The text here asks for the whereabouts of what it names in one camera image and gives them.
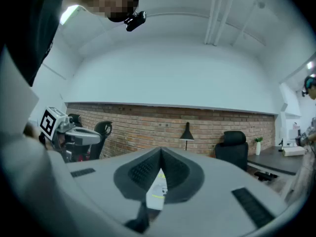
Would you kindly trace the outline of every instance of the potted plant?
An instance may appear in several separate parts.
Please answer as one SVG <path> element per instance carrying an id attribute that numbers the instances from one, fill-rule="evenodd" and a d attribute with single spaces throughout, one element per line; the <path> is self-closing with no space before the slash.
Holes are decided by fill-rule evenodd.
<path id="1" fill-rule="evenodd" d="M 260 155 L 260 151 L 261 151 L 261 141 L 263 141 L 262 137 L 256 138 L 255 142 L 257 142 L 257 146 L 256 146 L 256 155 Z"/>

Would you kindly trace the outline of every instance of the white vase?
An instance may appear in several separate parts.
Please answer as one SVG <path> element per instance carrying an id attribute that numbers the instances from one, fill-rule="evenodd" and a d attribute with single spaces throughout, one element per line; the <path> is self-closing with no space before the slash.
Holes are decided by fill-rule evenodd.
<path id="1" fill-rule="evenodd" d="M 261 142 L 257 142 L 256 155 L 260 155 L 260 151 L 261 151 Z"/>

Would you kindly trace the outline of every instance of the ceiling pipe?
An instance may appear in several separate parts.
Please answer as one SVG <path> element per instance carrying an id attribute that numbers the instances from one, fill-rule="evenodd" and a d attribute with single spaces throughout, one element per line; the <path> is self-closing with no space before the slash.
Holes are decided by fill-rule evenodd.
<path id="1" fill-rule="evenodd" d="M 240 38 L 240 36 L 241 36 L 241 35 L 243 34 L 243 32 L 245 31 L 245 29 L 246 29 L 246 27 L 247 27 L 247 25 L 248 25 L 248 23 L 249 23 L 249 21 L 250 21 L 251 15 L 252 15 L 253 11 L 254 11 L 255 8 L 256 8 L 256 5 L 257 5 L 257 1 L 255 1 L 255 2 L 253 3 L 253 5 L 252 5 L 252 7 L 251 7 L 251 9 L 250 9 L 250 12 L 249 12 L 249 14 L 248 14 L 247 17 L 246 17 L 246 21 L 245 21 L 245 23 L 244 23 L 242 29 L 241 29 L 240 32 L 238 33 L 236 39 L 233 41 L 232 46 L 234 46 L 234 45 L 236 44 L 237 40 Z"/>
<path id="2" fill-rule="evenodd" d="M 233 1 L 234 0 L 228 0 L 228 2 L 226 4 L 224 15 L 223 15 L 222 21 L 221 21 L 221 23 L 219 25 L 219 29 L 217 31 L 217 35 L 216 35 L 216 38 L 215 38 L 215 41 L 214 41 L 214 44 L 213 44 L 215 46 L 218 44 L 219 38 L 222 35 L 222 32 L 223 32 L 223 29 L 224 29 L 224 26 L 225 26 L 228 14 L 231 11 L 231 7 L 232 7 L 232 4 L 233 4 Z"/>
<path id="3" fill-rule="evenodd" d="M 206 35 L 205 35 L 204 44 L 207 44 L 209 32 L 211 30 L 212 19 L 213 19 L 213 14 L 214 14 L 214 9 L 215 9 L 215 2 L 216 2 L 216 0 L 211 1 L 211 9 L 209 12 L 209 19 L 208 19 L 208 24 L 207 24 L 207 28 L 206 28 Z"/>
<path id="4" fill-rule="evenodd" d="M 218 2 L 217 2 L 217 7 L 215 9 L 214 18 L 212 19 L 212 27 L 211 27 L 211 30 L 210 30 L 210 33 L 209 33 L 208 39 L 207 39 L 207 44 L 210 44 L 210 42 L 211 42 L 211 37 L 213 35 L 214 29 L 215 29 L 215 26 L 216 26 L 216 22 L 217 22 L 217 19 L 218 19 L 219 11 L 221 9 L 222 1 L 223 0 L 218 0 Z"/>

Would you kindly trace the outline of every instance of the fluorescent light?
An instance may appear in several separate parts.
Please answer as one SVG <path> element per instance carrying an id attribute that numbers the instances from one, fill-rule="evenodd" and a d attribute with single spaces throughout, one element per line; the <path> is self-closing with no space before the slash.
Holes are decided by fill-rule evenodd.
<path id="1" fill-rule="evenodd" d="M 67 10 L 61 15 L 60 24 L 64 25 L 71 14 L 78 8 L 78 5 L 69 6 Z"/>
<path id="2" fill-rule="evenodd" d="M 310 61 L 308 64 L 307 64 L 307 69 L 311 69 L 313 67 L 313 63 Z"/>

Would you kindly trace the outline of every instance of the black lamp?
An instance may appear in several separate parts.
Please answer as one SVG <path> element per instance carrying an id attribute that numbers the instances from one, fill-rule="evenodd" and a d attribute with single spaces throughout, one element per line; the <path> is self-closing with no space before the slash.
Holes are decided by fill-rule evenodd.
<path id="1" fill-rule="evenodd" d="M 189 122 L 187 122 L 186 129 L 185 129 L 184 133 L 182 134 L 182 136 L 180 137 L 180 140 L 186 141 L 186 150 L 187 150 L 188 140 L 190 140 L 190 141 L 194 140 L 194 138 L 190 132 L 190 123 Z"/>

